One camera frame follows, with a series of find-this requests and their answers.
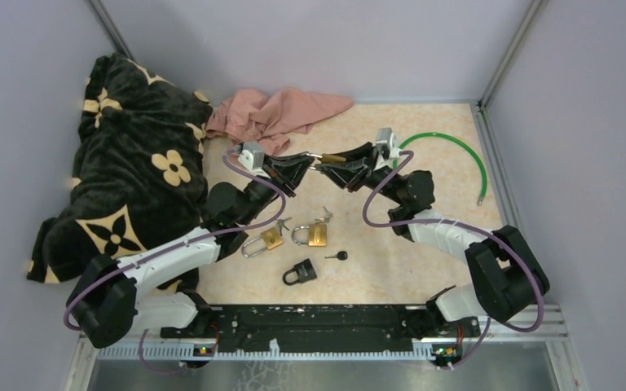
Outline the small brass padlock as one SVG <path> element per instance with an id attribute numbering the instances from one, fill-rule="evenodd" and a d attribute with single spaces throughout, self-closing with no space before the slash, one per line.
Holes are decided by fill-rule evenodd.
<path id="1" fill-rule="evenodd" d="M 332 155 L 332 154 L 316 154 L 316 153 L 307 153 L 308 156 L 313 157 L 316 161 L 319 161 L 321 164 L 342 164 L 346 163 L 346 158 L 344 156 Z"/>

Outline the small silver key pair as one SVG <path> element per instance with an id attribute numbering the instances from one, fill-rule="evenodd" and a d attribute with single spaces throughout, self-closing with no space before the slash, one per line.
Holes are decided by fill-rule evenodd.
<path id="1" fill-rule="evenodd" d="M 282 230 L 285 231 L 289 231 L 289 228 L 287 227 L 286 223 L 290 220 L 290 217 L 286 217 L 286 218 L 282 218 L 282 219 L 277 219 L 276 223 L 275 223 L 275 228 L 281 232 Z"/>

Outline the large brass padlock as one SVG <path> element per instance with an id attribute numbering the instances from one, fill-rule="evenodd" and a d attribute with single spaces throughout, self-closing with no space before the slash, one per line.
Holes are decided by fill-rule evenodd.
<path id="1" fill-rule="evenodd" d="M 328 224 L 313 223 L 292 230 L 291 240 L 298 245 L 323 248 L 328 244 Z"/>

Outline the long-shackle brass padlock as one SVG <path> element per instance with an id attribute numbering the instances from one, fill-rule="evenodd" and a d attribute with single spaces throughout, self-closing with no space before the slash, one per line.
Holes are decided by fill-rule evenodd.
<path id="1" fill-rule="evenodd" d="M 262 232 L 257 238 L 243 243 L 241 254 L 244 257 L 251 258 L 278 248 L 284 243 L 281 232 L 282 229 L 278 227 L 272 227 Z"/>

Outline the black-head key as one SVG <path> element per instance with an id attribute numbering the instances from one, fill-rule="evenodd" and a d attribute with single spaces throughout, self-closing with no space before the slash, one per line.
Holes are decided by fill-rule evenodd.
<path id="1" fill-rule="evenodd" d="M 325 257 L 325 259 L 337 259 L 339 261 L 345 261 L 348 258 L 348 252 L 347 251 L 339 251 L 334 255 L 330 255 Z"/>

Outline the black padlock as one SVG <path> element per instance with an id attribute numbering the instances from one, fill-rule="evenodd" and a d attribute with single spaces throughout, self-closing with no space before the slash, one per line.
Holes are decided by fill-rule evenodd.
<path id="1" fill-rule="evenodd" d="M 308 283 L 317 278 L 318 275 L 310 259 L 297 263 L 282 275 L 282 281 L 287 286 Z"/>

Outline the green cable lock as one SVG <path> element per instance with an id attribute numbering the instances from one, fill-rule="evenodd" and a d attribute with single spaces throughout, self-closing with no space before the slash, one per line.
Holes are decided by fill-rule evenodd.
<path id="1" fill-rule="evenodd" d="M 486 165 L 483 163 L 483 160 L 478 155 L 478 153 L 471 146 L 469 146 L 467 143 L 463 142 L 462 140 L 454 136 L 451 136 L 449 134 L 444 134 L 444 133 L 439 133 L 439 132 L 424 132 L 424 133 L 414 134 L 413 136 L 402 141 L 401 144 L 399 145 L 399 148 L 404 149 L 405 147 L 408 147 L 411 143 L 414 143 L 417 140 L 420 140 L 423 138 L 441 138 L 443 140 L 447 140 L 448 142 L 454 143 L 460 148 L 462 148 L 465 152 L 467 152 L 474 159 L 476 165 L 478 166 L 478 170 L 481 176 L 481 187 L 480 187 L 480 191 L 478 193 L 478 198 L 477 198 L 477 206 L 481 206 L 487 195 L 489 181 L 488 181 L 488 176 L 487 176 Z"/>

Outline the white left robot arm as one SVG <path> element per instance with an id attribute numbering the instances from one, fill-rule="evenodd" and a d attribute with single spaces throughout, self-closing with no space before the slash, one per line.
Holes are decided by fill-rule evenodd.
<path id="1" fill-rule="evenodd" d="M 177 239 L 116 260 L 94 258 L 66 303 L 66 327 L 83 332 L 96 348 L 138 330 L 183 329 L 193 337 L 210 330 L 212 316 L 197 293 L 181 289 L 155 297 L 150 292 L 235 253 L 257 228 L 254 219 L 275 200 L 284 208 L 316 160 L 306 152 L 276 157 L 241 149 L 239 164 L 233 165 L 229 156 L 223 155 L 223 163 L 249 183 L 242 189 L 229 182 L 214 185 L 206 219 Z"/>

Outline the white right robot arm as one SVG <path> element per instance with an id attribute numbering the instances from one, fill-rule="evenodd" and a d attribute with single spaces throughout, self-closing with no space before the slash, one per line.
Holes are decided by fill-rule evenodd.
<path id="1" fill-rule="evenodd" d="M 544 320 L 549 281 L 518 228 L 506 225 L 488 231 L 443 216 L 433 207 L 433 174 L 400 172 L 413 152 L 400 152 L 402 162 L 396 168 L 391 168 L 388 156 L 386 147 L 366 143 L 314 168 L 348 192 L 371 189 L 362 208 L 367 225 L 390 228 L 397 236 L 429 245 L 467 265 L 469 284 L 446 288 L 427 301 L 430 331 L 446 336 L 459 320 L 478 316 L 517 332 L 538 329 Z"/>

